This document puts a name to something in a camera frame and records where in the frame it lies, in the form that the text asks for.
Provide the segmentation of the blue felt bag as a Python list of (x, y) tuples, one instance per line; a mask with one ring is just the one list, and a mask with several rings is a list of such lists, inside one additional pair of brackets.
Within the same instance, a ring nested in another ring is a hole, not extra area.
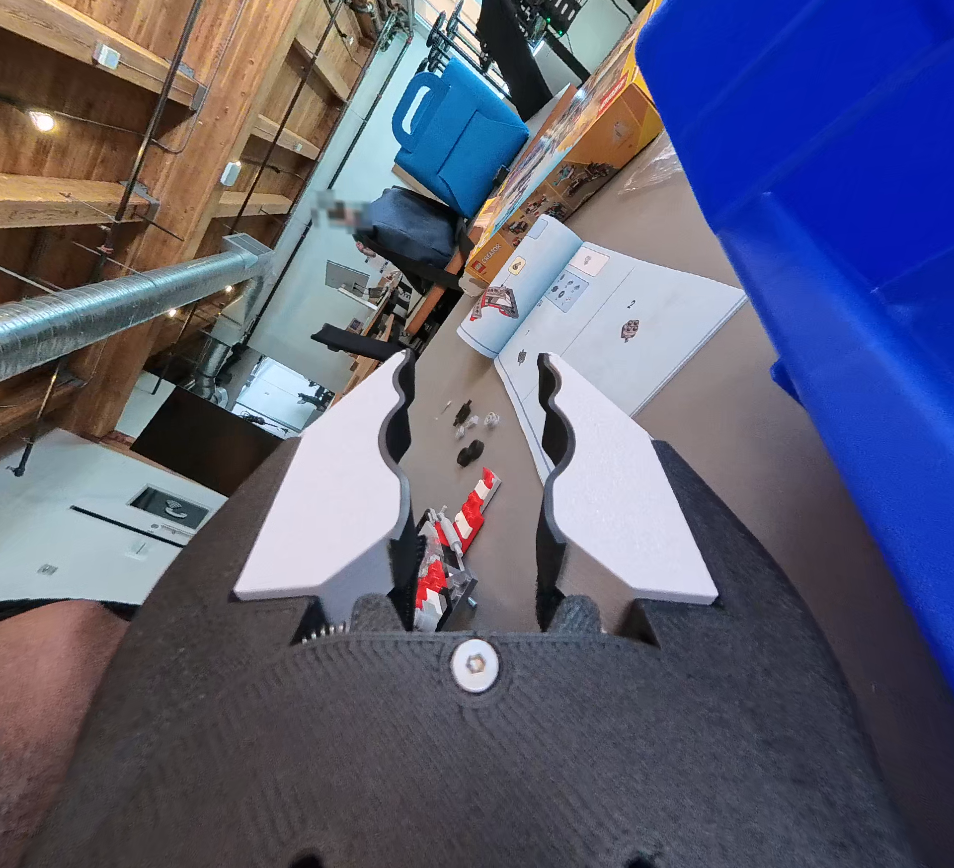
[(529, 138), (519, 115), (457, 59), (412, 77), (391, 120), (396, 163), (465, 218), (474, 218)]

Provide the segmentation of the black wall screen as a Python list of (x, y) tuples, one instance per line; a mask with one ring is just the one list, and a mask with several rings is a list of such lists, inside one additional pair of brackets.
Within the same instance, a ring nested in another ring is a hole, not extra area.
[(131, 452), (231, 497), (281, 442), (258, 425), (176, 386), (136, 437)]

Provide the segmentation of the black chair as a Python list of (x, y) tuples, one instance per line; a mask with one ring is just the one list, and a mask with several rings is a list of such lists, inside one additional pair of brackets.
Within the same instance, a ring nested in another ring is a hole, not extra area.
[(411, 351), (414, 355), (411, 349), (399, 342), (363, 336), (328, 323), (312, 334), (311, 340), (324, 345), (332, 352), (343, 352), (378, 362), (387, 361), (405, 351)]

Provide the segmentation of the silver metal duct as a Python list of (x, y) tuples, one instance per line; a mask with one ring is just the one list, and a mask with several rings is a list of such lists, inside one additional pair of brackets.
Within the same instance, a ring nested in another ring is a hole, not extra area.
[(228, 237), (221, 254), (113, 278), (1, 308), (1, 379), (113, 337), (228, 285), (258, 278), (272, 265), (245, 235)]

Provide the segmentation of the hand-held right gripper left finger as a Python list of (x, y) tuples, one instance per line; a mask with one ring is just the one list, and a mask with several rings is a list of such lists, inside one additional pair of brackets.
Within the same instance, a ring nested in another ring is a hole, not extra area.
[(233, 587), (245, 602), (316, 598), (326, 621), (392, 594), (413, 622), (418, 538), (410, 483), (415, 358), (401, 351), (305, 430)]

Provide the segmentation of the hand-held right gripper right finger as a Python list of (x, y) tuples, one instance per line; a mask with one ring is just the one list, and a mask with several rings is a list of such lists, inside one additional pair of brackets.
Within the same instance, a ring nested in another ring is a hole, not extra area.
[(709, 607), (714, 578), (652, 437), (563, 359), (538, 355), (543, 498), (535, 612), (543, 631), (573, 596), (608, 633), (649, 633), (643, 603)]

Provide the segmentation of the spiral metal duct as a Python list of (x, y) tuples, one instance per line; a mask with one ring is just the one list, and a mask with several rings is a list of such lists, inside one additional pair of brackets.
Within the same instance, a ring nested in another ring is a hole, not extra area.
[(246, 349), (247, 345), (242, 341), (230, 344), (218, 337), (207, 336), (182, 389), (223, 407), (228, 393), (220, 384), (220, 375), (224, 372), (224, 381), (228, 383), (231, 380), (230, 368), (239, 362)]

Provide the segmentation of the dark blue backpack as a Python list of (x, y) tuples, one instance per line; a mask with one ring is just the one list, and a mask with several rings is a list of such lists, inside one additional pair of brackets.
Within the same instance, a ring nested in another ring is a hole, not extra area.
[(447, 205), (415, 191), (393, 187), (364, 206), (355, 241), (396, 266), (420, 294), (437, 285), (461, 293), (459, 274), (447, 271), (473, 249), (469, 222)]

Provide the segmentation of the light blue instruction booklet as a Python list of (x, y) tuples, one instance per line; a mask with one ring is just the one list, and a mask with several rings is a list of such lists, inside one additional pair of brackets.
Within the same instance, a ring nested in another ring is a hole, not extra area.
[(457, 335), (494, 362), (544, 481), (554, 465), (542, 446), (540, 353), (634, 417), (745, 302), (742, 289), (584, 242), (544, 216)]

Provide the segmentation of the blue plastic bin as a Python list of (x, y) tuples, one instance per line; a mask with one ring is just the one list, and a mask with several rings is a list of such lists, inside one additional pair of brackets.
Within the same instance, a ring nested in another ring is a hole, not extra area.
[(952, 684), (953, 0), (663, 0), (636, 59)]

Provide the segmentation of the grey desk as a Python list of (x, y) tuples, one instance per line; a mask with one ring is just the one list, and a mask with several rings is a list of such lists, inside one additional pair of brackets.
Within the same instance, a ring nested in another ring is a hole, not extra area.
[[(459, 506), (476, 473), (456, 463), (456, 410), (471, 399), (478, 415), (500, 416), (478, 433), (483, 462), (503, 483), (469, 552), (479, 580), (472, 625), (538, 631), (542, 484), (492, 361), (457, 337), (471, 305), (463, 296), (417, 363), (401, 465), (416, 511)], [(952, 693), (814, 425), (771, 379), (777, 357), (747, 304), (636, 419), (674, 446), (781, 565), (841, 665), (921, 858), (952, 866)]]

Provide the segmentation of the yellow toy brick box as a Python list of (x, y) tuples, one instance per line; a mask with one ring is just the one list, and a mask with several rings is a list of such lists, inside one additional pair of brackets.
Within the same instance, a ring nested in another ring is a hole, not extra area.
[(636, 62), (636, 42), (662, 5), (651, 0), (566, 111), (510, 168), (471, 231), (463, 273), (489, 285), (538, 218), (565, 222), (654, 138), (663, 124)]

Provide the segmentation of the black monitor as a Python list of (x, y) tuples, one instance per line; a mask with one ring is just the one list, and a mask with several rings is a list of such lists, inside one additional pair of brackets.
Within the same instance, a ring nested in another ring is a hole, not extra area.
[(476, 26), (483, 52), (496, 64), (512, 104), (527, 121), (553, 98), (510, 0), (482, 0)]

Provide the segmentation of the clear plastic bag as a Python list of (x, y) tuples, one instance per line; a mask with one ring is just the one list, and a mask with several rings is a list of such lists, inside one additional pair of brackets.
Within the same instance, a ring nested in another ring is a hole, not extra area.
[(642, 194), (685, 175), (668, 133), (663, 131), (635, 158), (619, 196)]

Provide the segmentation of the red white toy brick model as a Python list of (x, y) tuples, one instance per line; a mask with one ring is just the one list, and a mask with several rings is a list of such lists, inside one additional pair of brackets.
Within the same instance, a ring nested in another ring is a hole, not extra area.
[(449, 631), (457, 617), (475, 609), (478, 579), (467, 554), (483, 528), (484, 514), (499, 486), (499, 476), (483, 468), (454, 517), (446, 508), (425, 512), (418, 529), (423, 558), (417, 572), (414, 631)]

